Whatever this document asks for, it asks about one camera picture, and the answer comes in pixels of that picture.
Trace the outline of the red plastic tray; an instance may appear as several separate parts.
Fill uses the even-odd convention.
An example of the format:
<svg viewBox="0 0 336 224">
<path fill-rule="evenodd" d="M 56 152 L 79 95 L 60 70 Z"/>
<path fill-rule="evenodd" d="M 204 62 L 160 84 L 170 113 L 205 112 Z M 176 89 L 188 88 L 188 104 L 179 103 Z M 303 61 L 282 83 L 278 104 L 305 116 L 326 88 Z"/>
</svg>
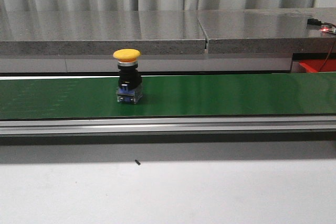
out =
<svg viewBox="0 0 336 224">
<path fill-rule="evenodd" d="M 335 59 L 330 59 L 327 60 L 325 64 L 323 63 L 324 60 L 311 59 L 311 60 L 302 60 L 299 62 L 299 65 L 302 66 L 307 73 L 335 72 L 336 70 Z"/>
</svg>

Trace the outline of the grey stone counter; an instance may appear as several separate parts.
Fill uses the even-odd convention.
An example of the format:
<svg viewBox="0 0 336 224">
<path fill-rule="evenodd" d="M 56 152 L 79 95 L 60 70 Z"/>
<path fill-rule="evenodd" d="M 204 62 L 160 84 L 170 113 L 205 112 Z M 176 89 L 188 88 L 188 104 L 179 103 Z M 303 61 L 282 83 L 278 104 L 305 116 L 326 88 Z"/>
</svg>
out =
<svg viewBox="0 0 336 224">
<path fill-rule="evenodd" d="M 335 36 L 334 8 L 1 13 L 1 73 L 115 72 L 113 53 L 141 52 L 143 72 L 297 72 Z"/>
</svg>

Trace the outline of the small sensor circuit board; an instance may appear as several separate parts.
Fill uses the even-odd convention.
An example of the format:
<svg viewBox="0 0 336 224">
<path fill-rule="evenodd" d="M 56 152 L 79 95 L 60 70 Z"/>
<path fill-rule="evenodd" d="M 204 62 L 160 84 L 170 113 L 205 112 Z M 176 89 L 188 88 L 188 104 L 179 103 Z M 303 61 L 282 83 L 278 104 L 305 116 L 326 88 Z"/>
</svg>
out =
<svg viewBox="0 0 336 224">
<path fill-rule="evenodd" d="M 308 25 L 313 25 L 313 26 L 318 26 L 320 28 L 321 32 L 335 35 L 335 24 L 333 24 L 333 23 L 322 22 L 322 21 L 320 21 L 318 19 L 315 19 L 315 18 L 309 18 L 309 19 L 307 19 L 307 24 Z"/>
</svg>

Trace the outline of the yellow push button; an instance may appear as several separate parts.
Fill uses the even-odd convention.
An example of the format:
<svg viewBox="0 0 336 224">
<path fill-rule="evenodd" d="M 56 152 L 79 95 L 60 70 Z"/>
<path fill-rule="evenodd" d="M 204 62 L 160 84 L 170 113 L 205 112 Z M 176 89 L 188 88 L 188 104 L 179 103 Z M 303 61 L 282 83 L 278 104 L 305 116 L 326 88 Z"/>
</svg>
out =
<svg viewBox="0 0 336 224">
<path fill-rule="evenodd" d="M 142 98 L 142 77 L 137 71 L 140 51 L 120 49 L 113 53 L 118 60 L 119 81 L 117 101 L 119 103 L 137 104 Z"/>
</svg>

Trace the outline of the green conveyor belt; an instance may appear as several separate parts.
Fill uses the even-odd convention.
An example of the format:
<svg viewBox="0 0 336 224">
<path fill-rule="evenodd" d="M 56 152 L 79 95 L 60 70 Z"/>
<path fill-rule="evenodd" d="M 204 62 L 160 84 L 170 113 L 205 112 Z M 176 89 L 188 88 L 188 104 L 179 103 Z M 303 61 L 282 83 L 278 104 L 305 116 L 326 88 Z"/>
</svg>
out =
<svg viewBox="0 0 336 224">
<path fill-rule="evenodd" d="M 335 73 L 147 76 L 137 104 L 117 77 L 1 80 L 1 136 L 335 131 Z"/>
</svg>

